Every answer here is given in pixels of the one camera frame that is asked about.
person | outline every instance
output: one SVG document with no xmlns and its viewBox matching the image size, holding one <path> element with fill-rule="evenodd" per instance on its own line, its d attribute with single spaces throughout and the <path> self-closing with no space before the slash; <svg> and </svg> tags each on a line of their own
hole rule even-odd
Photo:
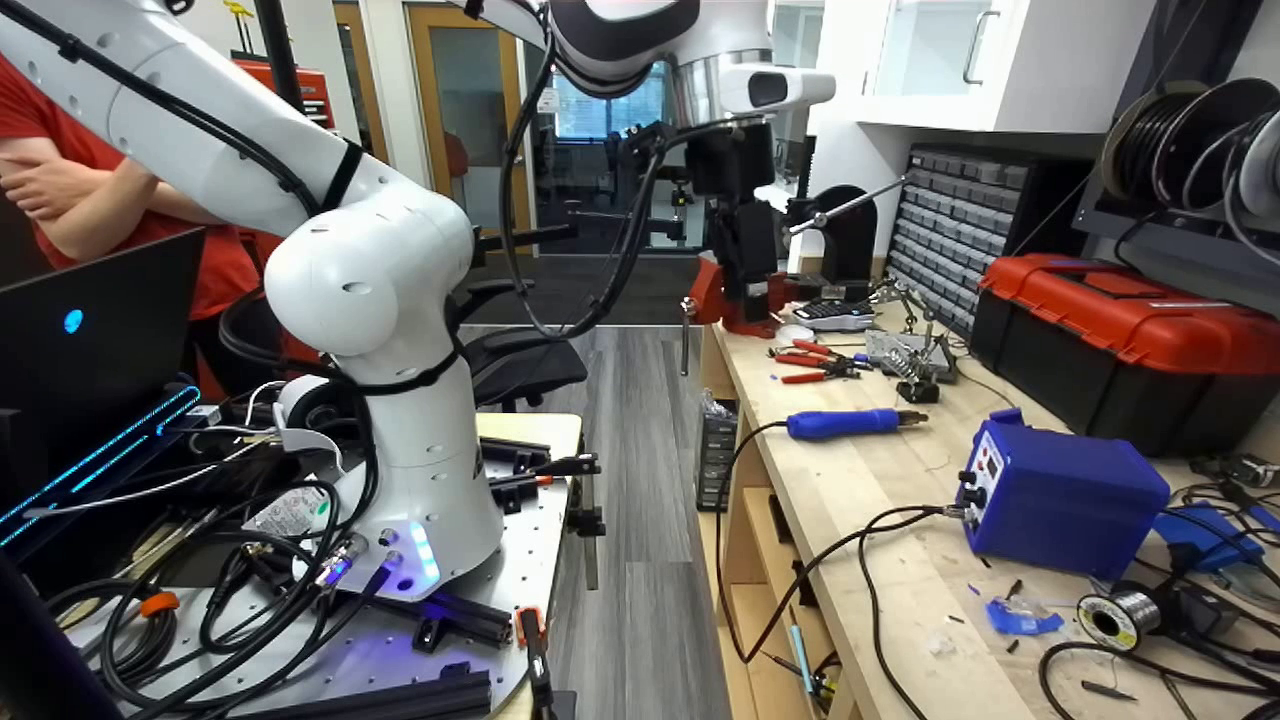
<svg viewBox="0 0 1280 720">
<path fill-rule="evenodd" d="M 183 370 L 196 377 L 198 350 L 228 395 L 274 379 L 270 368 L 239 357 L 218 338 L 221 313 L 260 284 L 236 228 L 76 122 L 4 58 L 0 187 L 31 219 L 36 242 L 55 269 L 205 225 Z M 250 305 L 234 329 L 253 345 L 279 351 L 280 328 L 265 300 Z"/>
</svg>

laptop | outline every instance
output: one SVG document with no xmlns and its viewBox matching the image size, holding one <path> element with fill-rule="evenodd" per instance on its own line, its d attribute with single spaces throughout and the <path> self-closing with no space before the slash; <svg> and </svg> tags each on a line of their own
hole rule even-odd
<svg viewBox="0 0 1280 720">
<path fill-rule="evenodd" d="M 163 398 L 204 245 L 197 228 L 0 290 L 0 510 Z"/>
</svg>

white cabinet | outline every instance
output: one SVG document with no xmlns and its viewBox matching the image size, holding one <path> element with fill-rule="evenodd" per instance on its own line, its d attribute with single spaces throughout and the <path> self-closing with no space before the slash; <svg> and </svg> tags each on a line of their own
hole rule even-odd
<svg viewBox="0 0 1280 720">
<path fill-rule="evenodd" d="M 855 119 L 1106 132 L 1155 0 L 874 0 Z"/>
</svg>

pliers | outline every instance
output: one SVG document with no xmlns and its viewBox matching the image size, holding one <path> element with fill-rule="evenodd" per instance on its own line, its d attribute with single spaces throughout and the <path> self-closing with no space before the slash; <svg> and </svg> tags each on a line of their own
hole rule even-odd
<svg viewBox="0 0 1280 720">
<path fill-rule="evenodd" d="M 870 364 L 865 356 L 846 357 L 829 347 L 823 347 L 814 342 L 797 340 L 792 343 L 800 352 L 783 350 L 769 350 L 774 363 L 783 365 L 800 365 L 803 368 L 818 368 L 819 373 L 804 373 L 782 378 L 783 384 L 818 383 L 831 378 L 858 378 L 859 368 L 869 369 Z"/>
</svg>

calculator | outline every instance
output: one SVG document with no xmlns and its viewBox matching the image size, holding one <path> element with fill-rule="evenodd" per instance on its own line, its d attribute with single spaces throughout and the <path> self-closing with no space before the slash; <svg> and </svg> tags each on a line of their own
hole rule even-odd
<svg viewBox="0 0 1280 720">
<path fill-rule="evenodd" d="M 869 302 L 822 300 L 797 307 L 791 314 L 801 325 L 814 331 L 858 332 L 876 322 L 876 313 Z"/>
</svg>

